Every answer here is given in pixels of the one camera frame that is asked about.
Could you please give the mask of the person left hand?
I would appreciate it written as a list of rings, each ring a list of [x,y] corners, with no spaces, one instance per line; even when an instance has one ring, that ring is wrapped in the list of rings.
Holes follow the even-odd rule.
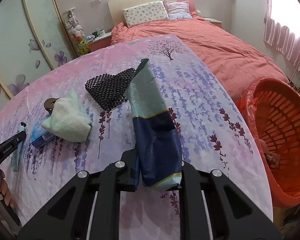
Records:
[[[2,178],[2,181],[0,184],[0,193],[4,197],[5,204],[14,209],[16,206],[16,203],[15,203],[14,199],[12,198],[10,189],[8,188],[8,185],[5,181],[5,174],[1,169],[0,169],[0,176]]]

